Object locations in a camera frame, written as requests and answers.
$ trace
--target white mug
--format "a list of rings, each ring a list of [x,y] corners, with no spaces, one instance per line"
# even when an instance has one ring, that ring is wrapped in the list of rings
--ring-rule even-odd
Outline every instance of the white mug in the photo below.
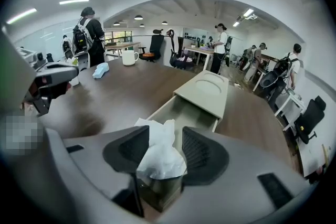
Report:
[[[122,52],[122,63],[124,66],[131,66],[135,64],[136,61],[139,59],[139,54],[134,52],[134,50],[125,50]]]

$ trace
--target table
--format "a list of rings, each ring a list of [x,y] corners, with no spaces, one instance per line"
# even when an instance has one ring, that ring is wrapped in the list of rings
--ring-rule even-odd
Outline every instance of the table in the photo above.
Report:
[[[45,127],[62,138],[91,136],[134,126],[171,97],[196,74],[137,61],[126,67],[121,59],[108,62],[110,71],[95,80],[95,67],[78,75],[80,84],[51,102],[40,117]],[[223,120],[216,132],[241,139],[273,153],[291,167],[285,137],[269,105],[252,93],[229,86]]]
[[[280,111],[282,111],[282,109],[284,109],[284,107],[289,102],[289,100],[292,100],[301,109],[301,111],[298,114],[298,116],[300,116],[301,112],[302,111],[304,112],[307,109],[304,102],[302,100],[298,99],[298,97],[296,96],[295,92],[292,89],[288,89],[287,92],[288,92],[289,96],[287,97],[285,102],[282,104],[282,106],[277,110],[277,112],[275,113],[275,116],[277,116],[280,113]],[[289,122],[288,125],[285,128],[283,128],[282,130],[283,131],[288,130],[291,127],[292,123],[298,118],[298,116],[294,117],[293,120],[291,120],[291,122]]]
[[[117,43],[116,45],[109,46],[109,44],[107,43],[105,45],[105,49],[107,51],[117,50],[118,51],[118,58],[120,58],[120,52],[119,52],[120,49],[127,49],[129,47],[133,47],[133,46],[140,45],[140,44],[141,44],[140,42],[121,42],[121,43]]]
[[[260,67],[258,67],[257,70],[258,70],[261,74],[260,74],[260,77],[259,77],[259,79],[258,79],[258,82],[257,82],[257,84],[254,86],[252,92],[254,92],[254,91],[257,89],[257,87],[258,87],[258,85],[259,85],[259,83],[260,83],[262,77],[263,77],[264,75],[266,75],[266,73],[267,73],[265,69],[262,69],[262,68],[260,68]]]
[[[193,51],[193,52],[198,52],[198,56],[197,56],[197,62],[196,62],[196,65],[198,65],[198,62],[199,62],[199,56],[201,54],[205,54],[206,55],[206,59],[205,59],[205,63],[204,63],[204,68],[203,70],[206,70],[206,67],[209,63],[209,59],[210,59],[210,56],[214,54],[214,50],[205,50],[205,49],[200,49],[200,48],[192,48],[192,47],[184,47],[185,50],[189,50],[189,51]]]

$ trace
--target white t-shirt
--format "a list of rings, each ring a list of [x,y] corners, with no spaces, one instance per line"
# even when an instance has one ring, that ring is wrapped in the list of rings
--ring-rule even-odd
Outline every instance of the white t-shirt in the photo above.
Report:
[[[294,60],[297,59],[298,57],[296,56],[296,54],[294,54],[293,52],[290,53],[290,55],[288,56],[288,58],[290,60]],[[288,84],[291,85],[291,77],[290,74],[292,72],[294,72],[295,74],[299,73],[300,70],[300,61],[295,61],[292,63],[291,68],[288,70],[287,76],[288,76]]]
[[[222,32],[220,34],[218,41],[223,43],[223,44],[217,45],[215,47],[215,51],[214,51],[215,53],[218,53],[218,54],[224,54],[225,53],[225,44],[227,42],[227,38],[228,38],[227,33]]]

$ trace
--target person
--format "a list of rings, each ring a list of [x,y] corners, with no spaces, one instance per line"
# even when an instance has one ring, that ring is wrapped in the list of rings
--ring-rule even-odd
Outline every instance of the person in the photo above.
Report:
[[[65,54],[66,58],[72,58],[73,57],[73,51],[72,51],[72,41],[70,38],[67,37],[67,35],[63,36],[62,42],[61,42],[61,48],[63,53]]]
[[[86,20],[90,20],[85,27],[89,31],[91,39],[93,40],[92,47],[88,50],[88,53],[90,55],[90,66],[93,67],[105,62],[105,33],[101,28],[100,22],[94,19],[94,10],[92,9],[92,7],[86,7],[85,9],[83,9],[80,16],[83,17],[83,19],[81,19],[79,22],[80,25],[84,25]]]
[[[247,61],[249,61],[251,59],[251,56],[252,56],[252,50],[253,49],[256,49],[257,46],[256,45],[253,45],[252,47],[249,47],[248,49],[246,49],[246,53],[243,57],[243,60],[242,60],[242,63],[240,65],[240,71],[243,70],[244,66],[247,64]]]
[[[227,28],[224,26],[224,24],[218,24],[215,26],[215,28],[217,28],[217,31],[220,34],[218,41],[212,42],[212,45],[215,47],[215,50],[210,71],[215,74],[218,74],[219,69],[221,68],[222,60],[224,60],[225,57],[225,45],[227,42],[228,35],[225,32]]]
[[[261,43],[258,49],[251,50],[252,51],[252,56],[251,56],[251,64],[249,69],[247,70],[245,77],[244,77],[244,82],[248,83],[251,77],[255,74],[257,71],[257,68],[259,64],[262,64],[262,58],[261,58],[261,51],[266,49],[266,44]]]
[[[300,44],[297,44],[297,43],[294,44],[293,52],[290,52],[284,55],[284,57],[288,57],[289,60],[291,61],[291,67],[288,70],[285,79],[283,79],[282,77],[279,77],[278,80],[274,84],[272,84],[269,87],[264,88],[262,92],[258,95],[261,98],[265,98],[275,88],[274,93],[272,94],[272,97],[268,100],[268,104],[273,109],[273,111],[276,111],[275,102],[278,96],[281,94],[281,92],[286,87],[286,85],[287,84],[289,85],[291,82],[291,88],[294,90],[296,87],[296,74],[299,72],[299,69],[300,69],[300,61],[298,61],[298,55],[301,53],[301,50],[302,48]]]

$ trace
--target open drawer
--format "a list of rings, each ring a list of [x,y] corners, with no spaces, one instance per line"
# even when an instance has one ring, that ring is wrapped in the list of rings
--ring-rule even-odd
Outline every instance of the open drawer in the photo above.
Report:
[[[175,120],[174,147],[182,151],[182,128],[184,126],[215,131],[218,118],[200,107],[190,103],[178,95],[174,95],[166,104],[156,110],[147,120],[164,124],[167,120]]]

